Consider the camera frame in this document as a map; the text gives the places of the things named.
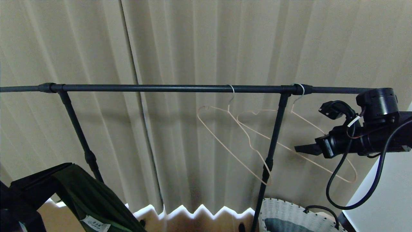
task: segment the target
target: wire hanger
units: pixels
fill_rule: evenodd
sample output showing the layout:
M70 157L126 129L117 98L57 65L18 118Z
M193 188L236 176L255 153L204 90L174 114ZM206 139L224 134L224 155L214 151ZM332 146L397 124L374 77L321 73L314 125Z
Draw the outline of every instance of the wire hanger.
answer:
M230 102L234 99L234 94L235 94L235 91L234 91L233 86L232 86L232 85L229 85L229 86L230 86L230 87L232 88L232 90L233 90L233 96L232 96L232 98L230 99L230 101L229 101L228 104L227 104L227 110L221 109L221 108L218 108L218 107L214 107L214 106L201 106L201 107L197 110L196 116L197 116L197 118L199 119L199 121L206 127L206 129L213 135L213 137L214 137L241 165L243 165L250 173L252 173L258 180L260 180L260 181L262 182L262 184L270 186L270 183L271 183L271 180L272 180L272 176L271 176L271 172L270 172L270 170L269 170L269 167L267 166L267 164L266 164L266 162L265 162L265 159L262 157L262 155L260 154L260 152L259 152L258 150L254 149L254 148L252 147L252 142L251 142L251 139L250 139L249 134L246 132L246 130L243 128L243 126L236 120L236 118L235 118L235 117L232 115L232 113L229 111L229 110L230 110ZM200 116L199 116L199 112L200 112L200 110L203 109L203 108L206 108L206 110L209 110L210 108L212 108L212 109L216 109L216 110L220 110L220 111L226 112L226 113L228 113L228 114L231 116L232 119L235 120L235 122L237 123L237 125L239 125L239 127L243 130L243 132L244 132L244 133L246 134L246 136L248 137L249 147L250 147L253 151L255 151L255 152L259 155L259 157L261 158L261 160L263 161L263 164L264 164L266 170L267 170L268 173L269 173L269 179L268 179L267 183L265 183L256 173L254 173L254 172L253 172L248 166L246 166L235 154L233 154L233 152L232 152L225 144L223 144L223 142L222 142L220 139L218 139L218 137L212 132L212 130L203 122L203 120L202 120L202 119L200 118Z
M300 97L298 97L297 99L295 99L295 100L293 101L293 104L292 104L292 108L291 108L291 110L290 110L290 113L298 116L300 119L302 119L302 120L304 120L305 122L309 123L311 126L313 126L314 128L318 129L320 132L322 132L324 135L326 135L325 132L324 132L323 130L321 130L319 127L317 127L316 125L314 125L313 123L311 123L310 121L308 121L307 119L303 118L302 116L300 116L299 114L297 114L297 113L295 113L295 112L293 111L293 108L294 108L294 106L295 106L296 101L299 100L299 99L301 99L301 98L303 97L303 95L305 94L305 88L303 87L303 85L298 84L298 83L294 83L294 85L300 85L300 86L302 87L302 89L303 89L303 93L302 93L302 95L301 95ZM262 110L259 110L257 113L255 113L255 112L253 112L253 111L244 111L244 112L239 113L239 114L236 116L236 121L237 121L239 124L241 124L241 125L245 126L246 128L248 128L249 130L251 130L251 131L257 133L258 135L261 135L262 137L267 138L267 139L270 140L270 138L269 138L268 136L265 136L265 135L257 132L256 130L250 128L249 126L247 126L247 125L245 125L244 123L242 123L241 121L239 121L239 116L240 116L241 114L243 114L243 113L248 113L248 112L250 112L250 113L253 113L254 115L258 115L258 114L259 114L260 112L262 112L262 111L277 111L277 110L274 110L274 109L262 109ZM292 150L291 148L289 148L289 147L287 147L287 146L285 146L285 145L283 145L283 144L281 144L281 143L279 143L279 142L277 142L277 144L279 144L280 146L286 148L287 150L291 151L292 153L294 153L294 154L296 154L296 155L298 155L298 156L306 159L307 161L313 163L314 165L320 167L321 169L324 169L325 171L327 171L327 172L329 172L329 173L333 173L331 170L329 170L329 169L323 167L322 165L318 164L317 162L314 162L314 161L310 160L309 158L307 158L307 157L305 157L305 156L297 153L296 151ZM354 183L354 182L356 182L357 179L358 179L358 172L356 171L356 168L353 166L352 162L351 162L349 159L347 159L347 158L346 158L346 160L349 162L350 166L352 167L352 169L353 169L353 171L354 171L354 173L355 173L355 178L354 178L354 180L353 180L353 181L349 181L349 180L347 180L347 179L345 179L345 178L343 178L343 177L341 177L341 176L338 176L338 175L336 175L336 176L337 176L338 178L342 179L342 180L345 181L345 182Z

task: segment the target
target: hanger hook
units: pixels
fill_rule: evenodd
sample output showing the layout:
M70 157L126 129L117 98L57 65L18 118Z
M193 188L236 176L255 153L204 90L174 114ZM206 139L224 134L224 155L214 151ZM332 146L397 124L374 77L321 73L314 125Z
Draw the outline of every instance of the hanger hook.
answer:
M228 86L232 87L232 90L233 90L233 96L232 96L232 98L230 99L230 101L229 101L229 103L228 103L228 105L230 105L230 102L234 99L234 88L233 88L232 85L228 85Z
M305 95L305 87L303 87L303 85L299 84L299 83L293 83L292 85L300 85L300 87L302 87L302 89L303 89L302 95L300 95L300 97L296 98L296 100L293 101L293 105L294 105L297 100L301 99L303 97L303 95Z

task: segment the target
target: white basket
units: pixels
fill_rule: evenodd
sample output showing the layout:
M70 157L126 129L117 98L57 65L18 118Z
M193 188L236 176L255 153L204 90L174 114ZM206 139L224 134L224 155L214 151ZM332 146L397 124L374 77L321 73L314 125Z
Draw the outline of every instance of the white basket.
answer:
M293 203L266 198L259 215L260 232L343 232L345 229L317 213L304 212Z

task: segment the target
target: curtain fold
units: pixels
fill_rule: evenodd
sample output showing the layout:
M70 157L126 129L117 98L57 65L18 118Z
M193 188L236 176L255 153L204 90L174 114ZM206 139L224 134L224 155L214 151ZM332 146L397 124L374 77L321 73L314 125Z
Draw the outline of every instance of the curtain fold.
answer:
M217 84L392 87L400 110L412 100L412 3L400 1L2 1L0 84ZM70 92L105 183L134 212L158 213L203 204L255 207L260 182L197 120L203 105L227 108L231 93ZM316 129L288 113L279 142L313 143ZM329 131L342 120L318 113L323 102L354 95L305 95L294 111ZM1 164L15 180L62 162L86 171L84 153L58 95L2 93ZM277 109L278 94L236 93L231 112ZM224 112L200 111L209 128L252 171L263 162ZM242 114L272 134L275 112ZM250 132L265 158L269 140ZM338 159L309 159L333 170ZM373 161L349 155L358 182L336 179L331 195L344 204ZM339 174L353 179L345 163ZM277 147L266 196L333 208L330 174Z

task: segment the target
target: black pole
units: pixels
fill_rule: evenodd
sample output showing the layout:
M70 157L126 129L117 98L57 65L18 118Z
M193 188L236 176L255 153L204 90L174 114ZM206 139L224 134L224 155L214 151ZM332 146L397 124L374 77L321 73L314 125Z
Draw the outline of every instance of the black pole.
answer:
M342 93L359 94L370 88L346 87L314 87L303 85L305 94L311 93ZM301 95L299 85L233 85L237 93L290 93ZM65 85L44 83L34 86L0 87L0 92L233 92L229 85Z
M79 120L77 119L75 110L73 109L72 102L70 101L69 94L67 94L66 91L59 91L58 93L60 95L61 101L66 107L67 113L69 114L70 120L72 121L73 127L75 128L77 137L79 138L79 141L82 144L84 150L84 158L86 159L87 164L93 172L94 177L98 181L104 183L99 171L99 166L96 162L96 156L93 154L93 152L89 148L89 145L87 144L86 138L82 131L82 127L80 126Z
M275 152L276 143L278 142L279 132L281 130L281 125L282 125L282 120L283 120L283 114L285 113L285 108L288 103L289 97L290 97L290 93L282 93L281 98L279 100L279 108L278 108L278 113L276 115L275 126L273 127L272 139L270 140L269 151L267 154L267 158L265 160L265 163L269 167L270 171L272 171L273 154ZM262 180L265 183L267 183L268 179L269 179L269 172L267 171L265 166L263 166ZM266 190L266 185L263 183L260 184L259 195L257 197L257 205L255 209L255 215L253 216L252 228L250 230L251 232L255 232L256 226L258 225L260 208L262 207L263 198L265 196L265 190Z

